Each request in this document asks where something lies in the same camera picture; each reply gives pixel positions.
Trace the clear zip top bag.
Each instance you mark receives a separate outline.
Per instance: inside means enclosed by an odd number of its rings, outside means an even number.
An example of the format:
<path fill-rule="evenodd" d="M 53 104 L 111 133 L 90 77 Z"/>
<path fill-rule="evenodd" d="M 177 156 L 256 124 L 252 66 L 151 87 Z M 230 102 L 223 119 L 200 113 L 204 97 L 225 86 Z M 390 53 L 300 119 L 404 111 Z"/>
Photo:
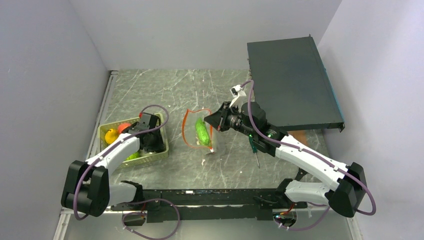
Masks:
<path fill-rule="evenodd" d="M 208 108 L 187 108 L 181 124 L 184 143 L 192 149 L 201 150 L 205 155 L 216 153 L 218 150 L 216 130 L 204 120 L 211 114 L 212 111 Z"/>

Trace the green toy cucumber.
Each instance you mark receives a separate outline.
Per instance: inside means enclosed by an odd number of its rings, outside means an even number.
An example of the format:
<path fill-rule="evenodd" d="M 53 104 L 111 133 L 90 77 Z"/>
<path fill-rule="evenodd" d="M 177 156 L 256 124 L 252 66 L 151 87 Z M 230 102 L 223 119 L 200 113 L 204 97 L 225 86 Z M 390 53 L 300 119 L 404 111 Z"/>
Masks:
<path fill-rule="evenodd" d="M 195 131 L 200 145 L 209 146 L 211 144 L 209 131 L 201 118 L 198 118 L 195 122 Z"/>

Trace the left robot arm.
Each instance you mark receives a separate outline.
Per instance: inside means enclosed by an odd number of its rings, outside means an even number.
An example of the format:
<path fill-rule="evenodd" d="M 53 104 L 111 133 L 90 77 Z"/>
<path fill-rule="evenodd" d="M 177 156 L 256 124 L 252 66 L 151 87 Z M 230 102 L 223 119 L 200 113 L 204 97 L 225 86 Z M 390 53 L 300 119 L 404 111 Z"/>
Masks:
<path fill-rule="evenodd" d="M 161 128 L 165 123 L 162 116 L 141 113 L 103 151 L 86 161 L 72 162 L 61 195 L 62 207 L 93 217 L 102 215 L 109 206 L 122 203 L 131 210 L 139 209 L 145 199 L 143 186 L 127 180 L 111 185 L 109 178 L 130 155 L 164 150 Z"/>

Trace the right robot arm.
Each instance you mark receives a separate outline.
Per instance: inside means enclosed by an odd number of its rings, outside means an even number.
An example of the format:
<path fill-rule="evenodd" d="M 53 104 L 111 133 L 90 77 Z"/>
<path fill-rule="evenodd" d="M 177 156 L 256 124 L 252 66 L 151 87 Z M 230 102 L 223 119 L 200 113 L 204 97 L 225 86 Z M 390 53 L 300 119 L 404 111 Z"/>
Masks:
<path fill-rule="evenodd" d="M 256 102 L 244 103 L 241 109 L 225 101 L 204 121 L 219 132 L 233 129 L 252 138 L 260 152 L 288 161 L 319 179 L 301 182 L 285 179 L 275 194 L 276 203 L 287 208 L 294 202 L 329 206 L 336 213 L 352 218 L 363 213 L 359 206 L 368 192 L 364 168 L 353 162 L 346 165 L 300 143 L 282 127 L 268 122 L 266 113 Z"/>

